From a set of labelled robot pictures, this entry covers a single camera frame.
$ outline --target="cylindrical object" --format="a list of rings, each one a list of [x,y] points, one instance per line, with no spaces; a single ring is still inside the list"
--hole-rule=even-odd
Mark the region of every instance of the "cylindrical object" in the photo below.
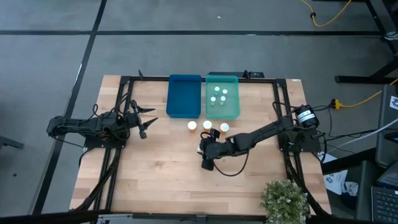
[[[216,103],[216,98],[215,98],[214,96],[212,96],[212,97],[210,98],[210,105],[211,105],[211,106],[214,106],[215,103]]]
[[[298,122],[304,127],[309,128],[311,126],[318,127],[319,120],[315,113],[313,112],[311,106],[305,105],[301,106],[295,111]]]
[[[205,131],[209,132],[210,128],[211,128],[211,125],[212,125],[211,121],[205,121],[205,122],[203,122],[203,129]]]
[[[218,86],[216,86],[215,88],[214,88],[214,95],[218,95],[218,93],[220,92],[220,88],[218,87]]]
[[[197,128],[197,123],[196,123],[196,122],[190,121],[190,122],[188,123],[188,129],[189,129],[189,131],[190,131],[191,133],[194,133],[195,130],[196,130],[196,128]]]
[[[220,125],[220,131],[222,134],[226,134],[228,130],[229,130],[229,125],[227,123],[222,123]]]
[[[224,101],[226,100],[225,96],[221,97],[221,101],[220,101],[220,105],[223,106],[224,105]]]

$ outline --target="metal stand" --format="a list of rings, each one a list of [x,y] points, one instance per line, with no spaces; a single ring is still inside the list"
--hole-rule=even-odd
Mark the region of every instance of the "metal stand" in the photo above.
[[[17,148],[17,149],[22,149],[24,147],[24,145],[22,143],[19,143],[17,141],[12,140],[12,139],[0,136],[0,149],[3,146],[11,146],[11,147],[14,147],[14,148]]]
[[[386,33],[386,30],[385,30],[383,24],[381,23],[379,16],[377,15],[376,11],[374,10],[372,3],[370,2],[370,0],[364,0],[364,2],[366,3],[369,11],[372,14],[373,19],[374,19],[377,27],[379,28],[381,36],[383,36]],[[385,78],[385,77],[388,74],[390,74],[391,72],[393,72],[395,69],[398,68],[398,58],[396,57],[397,51],[390,41],[386,40],[386,42],[387,42],[388,47],[391,50],[391,53],[393,54],[393,57],[394,57],[393,61],[389,62],[384,67],[380,68],[377,72],[373,73],[369,77],[354,77],[354,76],[338,75],[338,76],[335,76],[335,81],[337,83],[357,83],[357,84],[390,84],[390,83],[392,83],[395,80],[395,78]]]
[[[123,113],[126,113],[129,110],[129,100],[131,99],[131,96],[132,96],[132,85],[133,85],[133,82],[131,82],[130,79],[128,79],[128,78],[121,78],[120,79],[118,95],[116,97],[116,102],[115,102],[115,106],[118,106],[120,104],[120,101],[122,100],[123,89],[124,89],[124,86],[126,84],[128,84],[127,100],[126,100],[126,103],[124,105]],[[105,149],[103,164],[102,164],[101,173],[100,173],[100,180],[99,180],[98,185],[101,184],[101,181],[106,183],[106,181],[108,180],[109,176],[111,175],[111,180],[110,180],[109,189],[108,189],[108,195],[106,197],[106,204],[105,204],[105,209],[106,210],[110,210],[111,209],[111,203],[112,203],[112,199],[113,199],[114,185],[116,183],[116,175],[118,173],[121,149],[122,149],[122,147],[124,147],[125,143],[126,142],[124,142],[122,146],[119,146],[119,147],[116,148],[116,152],[115,152],[115,155],[114,155],[113,162],[111,163],[111,165],[109,166],[108,169],[107,169],[107,166],[108,166],[108,163],[109,163],[109,157],[110,157],[110,153],[111,153],[111,148],[106,148]],[[102,187],[100,187],[98,189],[98,193],[94,196],[94,207],[93,207],[94,210],[97,210],[97,209],[100,208],[102,191],[103,191],[103,185],[102,185]]]
[[[361,165],[362,161],[376,163],[376,161],[374,160],[375,154],[376,148],[372,148],[353,154],[351,156],[346,156],[340,159],[335,159],[334,161],[321,164],[323,175],[339,172],[353,166],[359,166]]]

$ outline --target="bottle cap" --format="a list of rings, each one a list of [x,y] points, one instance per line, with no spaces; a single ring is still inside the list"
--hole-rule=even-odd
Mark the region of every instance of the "bottle cap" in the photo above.
[[[227,123],[222,123],[220,125],[220,129],[224,132],[227,132],[229,130],[229,125]]]
[[[203,127],[205,129],[210,129],[211,128],[211,121],[205,121],[203,122]]]
[[[194,121],[190,121],[190,122],[188,123],[188,129],[189,129],[189,130],[195,130],[195,128],[197,128],[197,123],[194,122]]]

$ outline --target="wooden table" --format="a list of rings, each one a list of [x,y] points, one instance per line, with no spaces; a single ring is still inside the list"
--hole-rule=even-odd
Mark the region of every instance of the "wooden table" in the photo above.
[[[114,106],[119,81],[120,76],[104,76],[97,101],[99,113]],[[300,80],[287,80],[287,87],[291,105],[305,104]],[[189,133],[187,123],[191,119],[169,118],[165,111],[167,90],[168,82],[134,82],[132,97],[138,105],[156,109],[142,114],[142,122],[159,119],[149,127],[145,140],[139,138],[137,129],[131,129],[131,137],[121,154],[111,211],[265,215],[259,203],[266,183],[286,179],[277,137],[257,144],[251,150],[245,170],[236,177],[204,170],[201,156],[197,154],[201,127],[196,133]],[[199,125],[206,119],[204,83],[201,92],[201,116],[194,119]],[[230,126],[227,135],[251,132],[277,119],[271,106],[274,101],[271,84],[240,83],[239,97],[241,115],[238,119],[211,120],[216,127],[227,122]],[[94,149],[84,156],[70,208],[79,206],[97,184],[103,156],[104,149]],[[240,170],[244,160],[245,156],[224,157],[215,162],[221,170],[232,174]],[[323,209],[330,212],[319,161],[310,153],[301,153],[301,160],[307,188]],[[105,204],[107,186],[103,192],[101,208]]]

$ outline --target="potted plant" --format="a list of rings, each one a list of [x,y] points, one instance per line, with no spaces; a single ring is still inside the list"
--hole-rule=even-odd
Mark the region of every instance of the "potted plant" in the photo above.
[[[267,183],[261,195],[260,207],[267,210],[267,223],[305,223],[310,216],[307,193],[290,180],[275,180]]]

